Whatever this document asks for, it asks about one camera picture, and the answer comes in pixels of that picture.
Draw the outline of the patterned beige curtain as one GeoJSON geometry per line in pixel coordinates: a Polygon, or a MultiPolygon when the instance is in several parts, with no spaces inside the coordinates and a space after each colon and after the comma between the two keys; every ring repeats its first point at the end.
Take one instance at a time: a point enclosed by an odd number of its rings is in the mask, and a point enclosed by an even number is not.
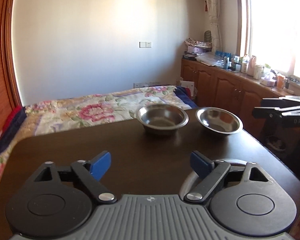
{"type": "Polygon", "coordinates": [[[210,21],[210,31],[212,38],[212,51],[221,51],[222,39],[221,31],[219,27],[219,15],[220,15],[220,0],[206,0],[208,16],[210,21]]]}

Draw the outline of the wooden cabinet with countertop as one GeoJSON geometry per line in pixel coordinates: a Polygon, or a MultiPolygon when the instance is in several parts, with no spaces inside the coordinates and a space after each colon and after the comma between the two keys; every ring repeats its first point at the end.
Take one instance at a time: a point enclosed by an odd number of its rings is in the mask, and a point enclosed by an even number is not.
{"type": "Polygon", "coordinates": [[[253,108],[260,105],[262,98],[290,95],[284,89],[266,87],[246,74],[186,59],[181,60],[180,76],[194,82],[198,106],[213,106],[234,113],[242,120],[244,129],[256,138],[261,134],[264,120],[253,118],[253,108]]]}

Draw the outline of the white wall switch plate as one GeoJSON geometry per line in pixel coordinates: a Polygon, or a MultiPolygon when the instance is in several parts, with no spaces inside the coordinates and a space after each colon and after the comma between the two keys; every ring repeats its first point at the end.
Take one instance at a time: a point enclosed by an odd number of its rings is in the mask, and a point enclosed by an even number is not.
{"type": "Polygon", "coordinates": [[[151,42],[139,42],[139,47],[140,48],[151,48],[152,43],[151,42]]]}

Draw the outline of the stack of papers and boxes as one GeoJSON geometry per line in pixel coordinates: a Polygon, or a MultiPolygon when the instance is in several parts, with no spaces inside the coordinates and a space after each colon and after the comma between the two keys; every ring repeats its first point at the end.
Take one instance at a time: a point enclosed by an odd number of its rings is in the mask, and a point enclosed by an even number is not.
{"type": "Polygon", "coordinates": [[[202,42],[188,38],[184,43],[186,50],[184,51],[183,59],[196,61],[196,57],[212,50],[211,42],[202,42]]]}

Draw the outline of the red and navy blanket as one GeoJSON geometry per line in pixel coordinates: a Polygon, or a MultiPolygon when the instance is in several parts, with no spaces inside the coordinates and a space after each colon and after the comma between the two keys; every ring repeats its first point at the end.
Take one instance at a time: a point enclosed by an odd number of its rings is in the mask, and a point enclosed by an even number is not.
{"type": "Polygon", "coordinates": [[[0,154],[8,148],[26,117],[25,107],[21,106],[15,107],[8,115],[0,132],[0,154]]]}

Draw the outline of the white bottle on counter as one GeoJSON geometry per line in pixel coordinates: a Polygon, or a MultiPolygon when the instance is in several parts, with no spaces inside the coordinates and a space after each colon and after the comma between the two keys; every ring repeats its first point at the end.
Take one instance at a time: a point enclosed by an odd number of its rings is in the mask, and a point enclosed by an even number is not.
{"type": "Polygon", "coordinates": [[[241,72],[246,74],[248,71],[248,67],[249,67],[249,61],[250,61],[250,57],[248,54],[245,54],[242,57],[242,61],[241,61],[241,72]]]}

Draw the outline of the floral bed quilt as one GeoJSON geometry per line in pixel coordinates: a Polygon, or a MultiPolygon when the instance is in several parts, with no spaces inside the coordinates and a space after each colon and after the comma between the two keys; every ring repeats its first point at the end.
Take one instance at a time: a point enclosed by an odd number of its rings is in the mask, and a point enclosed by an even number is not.
{"type": "Polygon", "coordinates": [[[25,106],[27,115],[8,148],[0,154],[0,180],[14,146],[37,135],[85,128],[135,117],[137,109],[151,103],[195,108],[188,91],[180,86],[133,88],[109,94],[49,100],[25,106]]]}

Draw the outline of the shallow small steel bowl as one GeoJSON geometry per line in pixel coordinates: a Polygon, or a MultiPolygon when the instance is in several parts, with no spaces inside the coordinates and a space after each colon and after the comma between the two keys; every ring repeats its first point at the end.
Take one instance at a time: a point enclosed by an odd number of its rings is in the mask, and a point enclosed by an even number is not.
{"type": "Polygon", "coordinates": [[[230,111],[217,107],[203,107],[196,111],[196,119],[209,132],[221,136],[239,133],[243,123],[239,117],[230,111]]]}

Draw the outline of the deep small steel bowl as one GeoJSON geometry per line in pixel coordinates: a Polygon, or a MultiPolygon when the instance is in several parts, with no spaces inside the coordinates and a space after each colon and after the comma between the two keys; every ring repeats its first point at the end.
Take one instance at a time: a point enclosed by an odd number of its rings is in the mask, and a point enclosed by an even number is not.
{"type": "Polygon", "coordinates": [[[145,131],[156,135],[172,135],[189,122],[188,114],[169,104],[151,104],[136,112],[136,119],[145,131]]]}

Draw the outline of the orange cup on counter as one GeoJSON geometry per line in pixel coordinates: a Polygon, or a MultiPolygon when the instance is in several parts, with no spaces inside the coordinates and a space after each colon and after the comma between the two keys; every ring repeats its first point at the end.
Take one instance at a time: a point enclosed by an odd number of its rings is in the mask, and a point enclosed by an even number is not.
{"type": "Polygon", "coordinates": [[[282,76],[282,75],[278,75],[277,76],[277,88],[278,89],[282,89],[283,88],[283,85],[284,85],[284,81],[285,81],[285,77],[282,76]]]}

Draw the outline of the wall power strip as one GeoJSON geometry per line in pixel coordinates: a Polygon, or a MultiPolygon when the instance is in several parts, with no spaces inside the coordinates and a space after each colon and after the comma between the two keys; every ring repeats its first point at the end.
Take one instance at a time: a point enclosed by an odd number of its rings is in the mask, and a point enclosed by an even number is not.
{"type": "Polygon", "coordinates": [[[160,86],[160,81],[133,83],[133,88],[154,87],[160,86]]]}

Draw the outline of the large stainless steel bowl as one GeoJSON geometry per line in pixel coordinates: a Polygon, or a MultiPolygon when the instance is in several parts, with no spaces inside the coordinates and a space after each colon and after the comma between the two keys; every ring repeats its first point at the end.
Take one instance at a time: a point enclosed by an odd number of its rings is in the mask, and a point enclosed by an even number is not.
{"type": "MultiPolygon", "coordinates": [[[[233,159],[233,158],[222,158],[222,159],[217,159],[214,160],[215,163],[220,163],[220,162],[227,162],[231,166],[243,166],[245,167],[247,162],[244,160],[239,160],[239,159],[233,159]]],[[[179,191],[179,196],[183,198],[188,192],[190,192],[194,187],[196,187],[202,179],[196,174],[196,172],[192,171],[185,181],[183,182],[180,191],[179,191]]]]}

